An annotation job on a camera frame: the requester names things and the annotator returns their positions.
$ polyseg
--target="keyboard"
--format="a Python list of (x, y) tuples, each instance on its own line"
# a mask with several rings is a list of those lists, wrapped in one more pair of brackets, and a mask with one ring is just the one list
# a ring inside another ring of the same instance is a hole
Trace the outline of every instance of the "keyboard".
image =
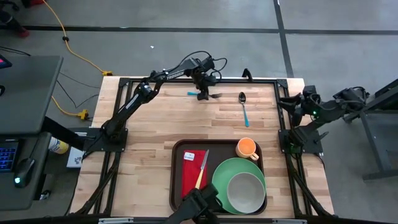
[(11, 172), (14, 168), (18, 142), (0, 142), (0, 172)]

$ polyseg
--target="green plate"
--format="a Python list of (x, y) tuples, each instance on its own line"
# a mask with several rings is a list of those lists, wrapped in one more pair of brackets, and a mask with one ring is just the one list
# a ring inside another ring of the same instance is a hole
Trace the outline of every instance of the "green plate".
[(244, 215), (244, 213), (232, 207), (228, 200), (227, 188), (232, 177), (241, 172), (248, 172), (255, 175), (262, 182), (264, 190), (266, 190), (266, 180), (261, 170), (251, 161), (242, 158), (232, 158), (222, 162), (214, 171), (213, 179), (211, 180), (218, 190), (217, 197), (223, 203), (223, 209), (236, 215)]

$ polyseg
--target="computer mouse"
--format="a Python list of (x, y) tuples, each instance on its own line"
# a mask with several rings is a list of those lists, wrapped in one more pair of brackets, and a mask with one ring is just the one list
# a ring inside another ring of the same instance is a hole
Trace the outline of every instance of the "computer mouse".
[(26, 158), (21, 160), (14, 171), (14, 185), (18, 188), (26, 187), (32, 177), (35, 160)]

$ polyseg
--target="yellow cable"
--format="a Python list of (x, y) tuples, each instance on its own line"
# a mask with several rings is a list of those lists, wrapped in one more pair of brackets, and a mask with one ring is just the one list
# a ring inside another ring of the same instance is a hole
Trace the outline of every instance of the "yellow cable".
[(69, 113), (69, 112), (64, 111), (64, 110), (60, 107), (60, 105), (58, 104), (58, 102), (55, 100), (54, 96), (51, 96), (51, 99), (54, 101), (55, 105), (57, 106), (57, 108), (58, 108), (62, 113), (66, 114), (66, 115), (69, 115), (69, 116), (78, 116), (78, 114)]
[[(57, 16), (57, 13), (55, 13), (55, 11), (51, 8), (50, 5), (47, 4), (47, 2), (46, 2), (45, 0), (43, 0), (43, 2), (44, 2), (44, 4), (51, 10), (51, 12), (52, 12), (52, 14), (54, 14), (55, 18), (57, 18), (59, 24), (61, 25), (61, 28), (62, 28), (62, 31), (63, 31), (63, 35), (64, 35), (65, 37), (67, 37), (67, 32), (65, 31), (65, 28), (63, 27), (63, 24), (62, 24), (60, 18)], [(69, 50), (69, 52), (70, 52), (71, 54), (73, 54), (74, 56), (76, 56), (76, 57), (78, 57), (78, 58), (80, 58), (80, 59), (82, 59), (82, 60), (84, 60), (84, 61), (90, 63), (92, 66), (94, 66), (94, 67), (97, 68), (99, 71), (101, 71), (101, 73), (102, 73), (103, 75), (107, 75), (108, 73), (112, 73), (111, 71), (104, 71), (104, 70), (100, 69), (100, 68), (99, 68), (97, 65), (95, 65), (92, 61), (90, 61), (90, 60), (88, 60), (88, 59), (86, 59), (86, 58), (84, 58), (84, 57), (82, 57), (82, 56), (76, 54), (75, 52), (73, 52), (73, 51), (71, 50), (71, 48), (69, 47), (69, 44), (68, 44), (68, 41), (67, 41), (67, 40), (65, 40), (65, 44), (67, 45), (67, 49)]]

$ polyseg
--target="gray bowl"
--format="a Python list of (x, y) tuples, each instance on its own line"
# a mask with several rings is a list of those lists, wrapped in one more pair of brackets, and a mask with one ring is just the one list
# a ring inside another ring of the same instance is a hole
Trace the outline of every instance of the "gray bowl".
[(261, 181), (253, 174), (242, 172), (231, 178), (227, 188), (228, 201), (237, 211), (252, 213), (264, 202), (266, 192)]

